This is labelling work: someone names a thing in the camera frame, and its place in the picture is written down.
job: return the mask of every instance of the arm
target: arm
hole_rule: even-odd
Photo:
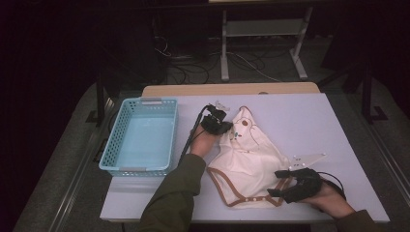
[[[356,212],[347,201],[326,183],[314,196],[301,202],[320,209],[336,220],[340,232],[380,232],[382,231],[373,221],[367,211]]]
[[[193,197],[200,192],[205,171],[203,158],[210,152],[216,136],[198,127],[197,136],[181,164],[162,181],[142,213],[138,231],[188,231],[193,211]]]

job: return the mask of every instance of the olive green sleeve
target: olive green sleeve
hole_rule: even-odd
[[[358,211],[337,221],[340,232],[381,232],[383,231],[366,210]]]
[[[187,154],[162,181],[142,213],[137,231],[188,231],[193,197],[200,192],[205,161]]]

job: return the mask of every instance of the hand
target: hand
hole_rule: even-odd
[[[322,189],[316,195],[300,202],[308,203],[313,208],[322,210],[334,219],[344,218],[355,213],[355,210],[347,201],[326,183],[322,184]]]
[[[190,153],[204,158],[211,151],[220,135],[210,134],[199,125],[192,138],[193,142],[190,144]]]

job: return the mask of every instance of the white cloth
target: white cloth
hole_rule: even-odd
[[[275,171],[288,169],[288,158],[256,125],[247,107],[240,108],[232,123],[207,168],[220,197],[234,208],[280,206],[283,199],[271,197],[267,189],[287,188],[291,180],[279,180]]]

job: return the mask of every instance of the white metal frame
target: white metal frame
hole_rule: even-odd
[[[220,56],[221,80],[229,81],[229,70],[226,56],[226,38],[241,36],[274,36],[274,35],[297,35],[298,40],[294,48],[289,50],[296,71],[301,80],[308,79],[308,75],[302,64],[299,52],[308,29],[313,8],[307,8],[305,17],[298,19],[275,19],[275,20],[251,20],[251,21],[227,21],[226,11],[222,17],[222,51]]]

